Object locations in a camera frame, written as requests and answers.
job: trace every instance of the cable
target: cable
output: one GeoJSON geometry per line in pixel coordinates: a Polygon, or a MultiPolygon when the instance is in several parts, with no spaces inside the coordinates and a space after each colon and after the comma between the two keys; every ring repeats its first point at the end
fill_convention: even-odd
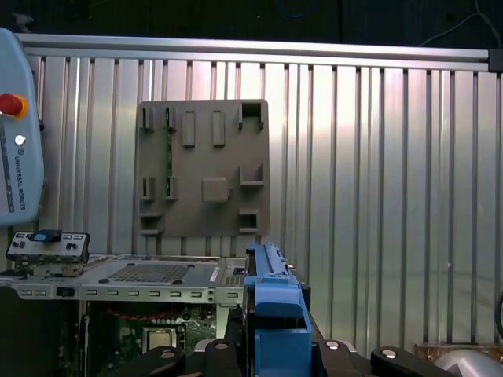
{"type": "Polygon", "coordinates": [[[503,45],[501,44],[501,36],[500,34],[497,32],[496,28],[494,27],[494,25],[492,24],[492,22],[490,22],[490,19],[489,17],[483,13],[481,10],[480,10],[480,7],[479,7],[479,0],[475,0],[475,10],[476,12],[471,14],[470,16],[466,17],[464,20],[462,20],[459,24],[455,25],[454,27],[452,27],[451,29],[447,30],[447,31],[444,31],[440,34],[437,34],[437,35],[434,35],[432,36],[430,39],[427,39],[426,41],[424,41],[423,43],[421,43],[419,46],[422,47],[426,44],[428,44],[429,42],[431,41],[434,41],[436,40],[437,38],[440,38],[440,37],[443,37],[444,35],[447,35],[453,31],[455,31],[456,29],[458,29],[459,27],[463,26],[464,24],[466,24],[468,21],[470,21],[473,17],[475,16],[480,16],[480,18],[482,18],[482,21],[484,21],[484,23],[489,27],[489,29],[492,31],[494,37],[496,38],[496,41],[497,41],[497,47],[498,48],[503,48],[503,45]]]}
{"type": "Polygon", "coordinates": [[[503,308],[503,292],[500,293],[500,297],[496,302],[494,307],[494,322],[496,323],[497,333],[503,339],[503,324],[501,324],[501,309],[503,308]]]}
{"type": "Polygon", "coordinates": [[[497,32],[497,30],[494,27],[493,23],[490,22],[489,17],[480,10],[479,0],[475,0],[475,9],[477,10],[477,13],[479,14],[480,18],[482,18],[482,20],[487,24],[487,26],[489,26],[489,29],[493,32],[493,35],[494,35],[494,37],[497,40],[497,47],[501,48],[503,45],[501,44],[500,33],[497,32]]]}
{"type": "Polygon", "coordinates": [[[451,29],[449,30],[446,30],[444,31],[443,33],[440,33],[440,34],[437,34],[437,35],[434,35],[432,36],[430,39],[427,39],[426,41],[424,41],[423,43],[421,43],[419,45],[419,47],[422,47],[424,45],[427,45],[429,42],[431,41],[435,41],[436,39],[440,38],[440,37],[443,37],[444,35],[448,35],[449,33],[452,33],[453,31],[455,31],[456,29],[458,29],[459,27],[463,26],[464,24],[466,24],[467,22],[469,22],[473,17],[475,16],[479,16],[478,13],[473,13],[472,15],[466,17],[464,20],[462,20],[459,24],[453,26],[451,29]]]}
{"type": "Polygon", "coordinates": [[[283,13],[283,16],[287,18],[302,18],[307,16],[309,13],[312,13],[318,6],[318,2],[319,0],[313,0],[309,8],[307,8],[304,13],[297,13],[297,14],[288,13],[287,10],[285,9],[285,6],[283,5],[282,0],[276,0],[276,6],[279,8],[280,12],[283,13]]]}

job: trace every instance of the raised rectangular tab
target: raised rectangular tab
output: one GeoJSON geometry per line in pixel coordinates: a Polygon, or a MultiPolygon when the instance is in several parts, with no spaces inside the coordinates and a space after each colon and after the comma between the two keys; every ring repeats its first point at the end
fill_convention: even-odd
{"type": "Polygon", "coordinates": [[[223,147],[226,144],[226,114],[213,112],[211,117],[213,145],[223,147]]]}
{"type": "Polygon", "coordinates": [[[182,120],[182,143],[186,148],[193,148],[196,144],[196,113],[185,112],[182,120]]]}

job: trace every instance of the computer motherboard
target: computer motherboard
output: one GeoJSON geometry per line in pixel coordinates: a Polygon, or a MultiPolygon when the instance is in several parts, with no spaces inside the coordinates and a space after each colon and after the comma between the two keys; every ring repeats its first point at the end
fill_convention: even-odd
{"type": "Polygon", "coordinates": [[[93,302],[84,322],[89,377],[104,377],[157,346],[190,355],[199,341],[216,337],[213,305],[93,302]]]}

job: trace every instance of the bolt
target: bolt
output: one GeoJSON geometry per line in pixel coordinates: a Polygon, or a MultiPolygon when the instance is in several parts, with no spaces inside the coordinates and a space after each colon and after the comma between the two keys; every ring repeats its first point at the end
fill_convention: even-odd
{"type": "Polygon", "coordinates": [[[329,342],[325,343],[325,345],[331,350],[338,350],[340,347],[338,342],[333,342],[333,341],[329,341],[329,342]]]}
{"type": "Polygon", "coordinates": [[[170,352],[170,351],[166,351],[164,352],[162,355],[160,355],[163,359],[171,359],[172,357],[174,357],[174,353],[170,352]]]}
{"type": "Polygon", "coordinates": [[[392,351],[392,350],[383,350],[381,352],[383,354],[384,357],[386,357],[387,359],[396,359],[396,352],[392,351]]]}
{"type": "Polygon", "coordinates": [[[26,141],[26,137],[24,137],[23,135],[17,135],[14,138],[14,142],[16,143],[16,145],[18,147],[20,147],[21,145],[23,145],[25,141],[26,141]]]}

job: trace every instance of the metal backdrop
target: metal backdrop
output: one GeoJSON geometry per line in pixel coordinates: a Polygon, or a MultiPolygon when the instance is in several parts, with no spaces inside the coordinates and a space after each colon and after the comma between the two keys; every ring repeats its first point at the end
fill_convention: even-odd
{"type": "Polygon", "coordinates": [[[362,353],[497,338],[503,106],[487,51],[20,39],[46,126],[35,226],[89,232],[93,253],[243,255],[255,237],[137,234],[135,112],[148,100],[265,98],[267,239],[309,280],[325,337],[362,353]]]}

